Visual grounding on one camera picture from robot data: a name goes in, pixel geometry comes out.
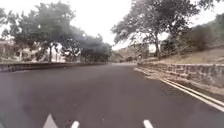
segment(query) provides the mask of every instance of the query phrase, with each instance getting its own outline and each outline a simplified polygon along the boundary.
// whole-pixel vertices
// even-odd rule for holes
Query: green foliage
[[[102,37],[85,36],[80,45],[81,56],[86,61],[108,61],[111,56],[112,48],[109,44],[104,43]]]
[[[130,13],[112,28],[115,42],[143,37],[153,43],[159,56],[158,34],[177,36],[187,25],[188,18],[199,12],[190,0],[133,0]]]
[[[14,37],[21,49],[38,49],[37,58],[41,58],[50,49],[49,61],[52,58],[52,48],[59,43],[66,42],[70,34],[70,21],[75,17],[70,6],[61,2],[36,6],[28,15],[18,15],[10,12],[8,23],[10,30],[4,35]]]
[[[102,36],[91,37],[72,26],[70,22],[74,18],[75,14],[68,4],[60,1],[41,3],[28,15],[9,12],[7,24],[10,29],[4,30],[2,35],[13,37],[19,49],[37,50],[35,58],[38,61],[51,61],[53,49],[69,62],[74,62],[80,55],[88,61],[107,61],[111,46],[103,42]]]

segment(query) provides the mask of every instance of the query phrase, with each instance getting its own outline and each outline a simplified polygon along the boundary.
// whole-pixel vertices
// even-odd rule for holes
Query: road
[[[104,65],[0,74],[0,123],[42,128],[223,128],[224,113],[131,65]]]

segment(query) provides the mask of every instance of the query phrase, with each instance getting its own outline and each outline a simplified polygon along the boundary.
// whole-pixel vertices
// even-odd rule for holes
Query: sky
[[[86,33],[90,35],[103,36],[105,42],[113,45],[114,34],[110,29],[118,23],[122,18],[128,14],[131,8],[131,0],[61,0],[71,5],[72,10],[76,11],[76,18],[72,21],[73,25],[81,27]],[[24,11],[28,13],[34,9],[35,5],[40,2],[50,3],[58,2],[58,0],[5,0],[2,1],[0,7],[5,8],[6,11],[21,13]],[[189,26],[196,26],[204,24],[215,19],[217,14],[224,13],[224,2],[215,4],[213,10],[202,11],[199,15],[190,19]],[[162,34],[159,39],[166,39],[167,34]],[[122,43],[113,47],[119,49],[126,47],[128,43]]]

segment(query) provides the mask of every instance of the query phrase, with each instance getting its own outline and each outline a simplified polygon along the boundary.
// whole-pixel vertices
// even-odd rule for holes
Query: tree canopy
[[[153,43],[159,53],[158,35],[168,32],[177,35],[188,18],[199,12],[190,0],[133,0],[130,13],[112,28],[115,42],[129,37],[143,37],[144,43]]]
[[[109,52],[110,49],[106,47],[102,37],[88,36],[80,28],[72,26],[70,23],[74,18],[75,13],[68,4],[60,1],[41,3],[27,15],[9,12],[7,24],[10,28],[4,30],[3,35],[13,37],[21,49],[37,50],[37,60],[41,60],[49,50],[48,60],[51,61],[53,48],[68,61],[75,61],[78,55],[87,57],[85,52],[89,48],[94,49],[94,53],[107,54],[105,51]]]

